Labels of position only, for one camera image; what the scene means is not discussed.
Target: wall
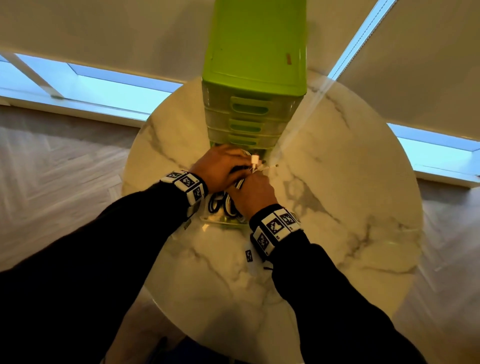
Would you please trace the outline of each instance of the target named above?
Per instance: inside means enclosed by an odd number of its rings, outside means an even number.
[[[376,0],[309,0],[308,66],[328,74]],[[214,0],[3,0],[0,49],[187,81],[202,71]]]
[[[338,81],[393,123],[480,140],[480,1],[399,0]]]

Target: drawer handle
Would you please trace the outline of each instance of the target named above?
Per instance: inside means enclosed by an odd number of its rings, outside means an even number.
[[[240,135],[228,135],[228,141],[232,144],[237,144],[240,146],[255,146],[258,144],[257,138],[249,138],[247,136]]]
[[[244,114],[266,115],[268,114],[271,105],[271,101],[254,100],[252,98],[236,96],[230,98],[230,108],[233,111]]]
[[[263,129],[264,123],[230,119],[228,121],[228,126],[231,130],[236,132],[260,133]]]

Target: hand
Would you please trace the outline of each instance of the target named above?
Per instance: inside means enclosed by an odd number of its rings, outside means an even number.
[[[262,208],[278,204],[274,188],[268,177],[260,171],[248,176],[241,189],[230,186],[226,191],[235,203],[237,210],[248,220]]]
[[[237,147],[224,144],[208,150],[189,170],[202,178],[213,194],[225,190],[238,180],[247,177],[250,170],[238,170],[230,173],[236,166],[252,166],[250,156]]]

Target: right hand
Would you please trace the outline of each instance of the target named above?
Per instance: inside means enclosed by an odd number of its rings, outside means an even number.
[[[248,220],[262,208],[278,204],[275,190],[268,181],[268,177],[257,171],[249,175],[240,190],[235,186],[226,189],[237,210]]]

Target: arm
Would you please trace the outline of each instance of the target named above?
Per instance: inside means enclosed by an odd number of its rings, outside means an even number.
[[[284,237],[278,234],[280,241],[269,232],[265,224],[272,218],[268,216],[283,207],[265,176],[254,173],[241,190],[230,188],[228,192],[237,209],[250,218],[252,242],[260,255],[274,264],[272,279],[295,312],[306,364],[319,363],[325,357],[338,362],[426,363],[389,317],[350,284],[325,250],[308,241],[293,215],[292,231],[285,236],[285,224]],[[256,233],[259,227],[267,245]]]
[[[207,194],[245,177],[245,170],[229,172],[249,163],[234,148],[212,148],[191,172]],[[175,184],[159,182],[1,272],[3,349],[50,362],[68,353],[76,362],[99,363],[190,205]]]

